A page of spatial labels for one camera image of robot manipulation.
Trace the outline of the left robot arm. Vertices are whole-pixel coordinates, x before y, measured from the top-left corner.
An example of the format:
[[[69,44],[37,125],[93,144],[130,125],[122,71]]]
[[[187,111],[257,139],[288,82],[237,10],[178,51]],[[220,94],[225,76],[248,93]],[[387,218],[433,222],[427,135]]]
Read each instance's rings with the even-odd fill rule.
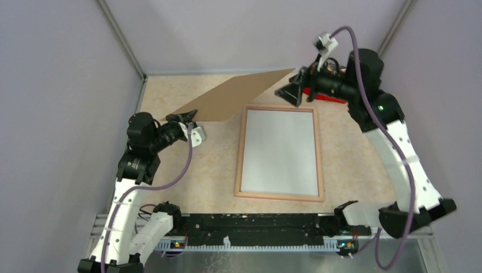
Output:
[[[194,147],[206,140],[204,128],[194,120],[196,114],[197,110],[169,114],[164,124],[148,112],[130,117],[127,148],[118,163],[106,223],[91,254],[79,261],[78,272],[143,272],[162,237],[180,232],[180,209],[169,202],[159,204],[139,231],[135,225],[147,193],[177,184],[190,166]],[[168,184],[153,186],[161,163],[159,152],[178,140],[188,144],[188,159],[181,173]]]

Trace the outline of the brown backing board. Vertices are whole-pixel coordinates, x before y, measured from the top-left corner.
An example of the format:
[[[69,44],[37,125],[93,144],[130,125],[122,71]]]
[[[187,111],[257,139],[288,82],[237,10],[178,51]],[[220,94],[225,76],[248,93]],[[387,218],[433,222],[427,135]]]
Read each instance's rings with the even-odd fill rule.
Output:
[[[293,68],[288,68],[232,77],[168,114],[163,120],[196,110],[193,121],[225,121],[292,71]]]

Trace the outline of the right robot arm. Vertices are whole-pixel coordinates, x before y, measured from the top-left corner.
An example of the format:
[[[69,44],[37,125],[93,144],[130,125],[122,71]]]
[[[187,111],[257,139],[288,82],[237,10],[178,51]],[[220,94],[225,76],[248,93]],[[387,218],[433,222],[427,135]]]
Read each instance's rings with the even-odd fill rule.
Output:
[[[384,229],[401,238],[456,211],[453,199],[433,187],[408,135],[404,113],[397,99],[380,88],[384,63],[371,49],[350,53],[344,72],[327,65],[302,67],[275,95],[295,107],[317,95],[346,102],[350,117],[373,145],[394,186],[396,200],[390,204],[348,201],[335,208],[334,229],[349,234],[356,226]]]

